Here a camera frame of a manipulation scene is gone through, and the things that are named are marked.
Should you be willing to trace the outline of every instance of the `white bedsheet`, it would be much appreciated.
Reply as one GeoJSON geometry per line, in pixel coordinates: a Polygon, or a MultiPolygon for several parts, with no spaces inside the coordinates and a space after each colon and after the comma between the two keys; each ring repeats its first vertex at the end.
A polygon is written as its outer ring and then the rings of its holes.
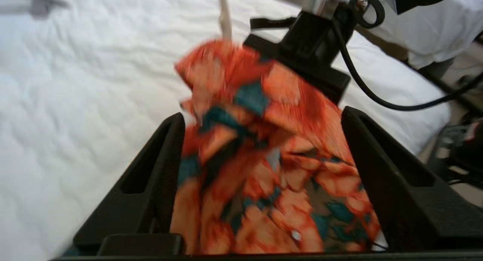
{"type": "MultiPolygon", "coordinates": [[[[174,61],[219,36],[217,0],[67,0],[46,21],[0,17],[0,258],[61,254],[152,132],[190,92],[174,61]]],[[[285,17],[273,0],[229,0],[234,39],[249,17],[285,17]]],[[[441,92],[359,34],[349,51],[368,84],[395,103],[441,92]]],[[[338,58],[335,67],[346,70],[338,58]]],[[[449,119],[442,105],[383,109],[351,84],[342,105],[371,115],[413,153],[449,119]]]]}
{"type": "MultiPolygon", "coordinates": [[[[409,50],[409,63],[419,69],[465,51],[483,31],[483,0],[443,0],[401,15],[383,2],[386,19],[371,32],[409,50]]],[[[375,19],[373,10],[368,19],[375,19]]]]}

